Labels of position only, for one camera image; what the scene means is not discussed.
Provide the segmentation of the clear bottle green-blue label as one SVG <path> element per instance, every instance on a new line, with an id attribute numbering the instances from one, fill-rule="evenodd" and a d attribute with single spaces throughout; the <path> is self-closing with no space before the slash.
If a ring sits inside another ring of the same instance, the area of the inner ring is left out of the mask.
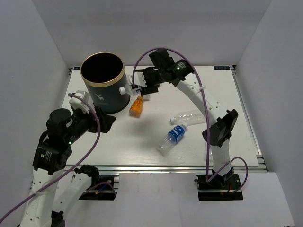
<path id="1" fill-rule="evenodd" d="M 124 86 L 119 88 L 119 92 L 121 95 L 130 95 L 136 96 L 141 94 L 141 90 L 139 88 L 132 88 L 131 86 Z"/>

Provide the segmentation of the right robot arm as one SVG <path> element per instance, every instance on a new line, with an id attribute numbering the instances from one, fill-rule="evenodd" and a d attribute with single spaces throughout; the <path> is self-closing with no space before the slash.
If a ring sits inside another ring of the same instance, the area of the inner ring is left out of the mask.
<path id="1" fill-rule="evenodd" d="M 206 129 L 202 135 L 206 141 L 207 154 L 213 154 L 212 174 L 207 175 L 208 183 L 214 182 L 218 188 L 226 188 L 233 175 L 229 143 L 232 130 L 239 116 L 235 109 L 228 110 L 207 92 L 202 85 L 197 70 L 181 53 L 175 62 L 168 52 L 170 48 L 158 47 L 147 50 L 142 56 L 149 56 L 153 66 L 143 69 L 144 84 L 140 85 L 142 95 L 158 92 L 161 84 L 167 82 L 183 92 L 206 118 Z"/>

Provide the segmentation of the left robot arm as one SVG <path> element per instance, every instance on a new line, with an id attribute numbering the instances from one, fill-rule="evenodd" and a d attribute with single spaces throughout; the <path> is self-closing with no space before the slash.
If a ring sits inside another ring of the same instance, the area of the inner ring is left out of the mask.
<path id="1" fill-rule="evenodd" d="M 57 183 L 42 192 L 38 190 L 63 174 L 67 160 L 72 154 L 71 145 L 84 133 L 98 131 L 92 113 L 81 109 L 72 112 L 60 108 L 50 113 L 47 130 L 41 135 L 33 161 L 33 183 L 30 193 L 35 196 L 26 203 L 21 221 L 22 227 L 63 227 L 65 219 L 75 202 L 88 188 L 99 186 L 100 177 L 96 167 L 83 165 L 75 169 L 75 178 L 58 198 Z"/>

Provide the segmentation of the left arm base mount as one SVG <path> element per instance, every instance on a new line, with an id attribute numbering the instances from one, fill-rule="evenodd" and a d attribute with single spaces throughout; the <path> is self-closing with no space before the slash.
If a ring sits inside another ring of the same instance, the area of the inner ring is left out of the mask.
<path id="1" fill-rule="evenodd" d="M 100 175 L 99 169 L 90 165 L 75 168 L 76 174 L 85 174 L 90 178 L 91 185 L 85 189 L 79 200 L 86 201 L 113 201 L 117 191 L 114 188 L 113 175 Z"/>

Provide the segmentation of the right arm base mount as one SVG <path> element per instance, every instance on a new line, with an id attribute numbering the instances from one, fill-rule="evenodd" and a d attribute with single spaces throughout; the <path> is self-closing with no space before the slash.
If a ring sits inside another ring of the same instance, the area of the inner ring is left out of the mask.
<path id="1" fill-rule="evenodd" d="M 219 181 L 206 182 L 206 175 L 197 175 L 195 179 L 199 201 L 242 201 L 241 182 L 234 174 L 224 185 Z"/>

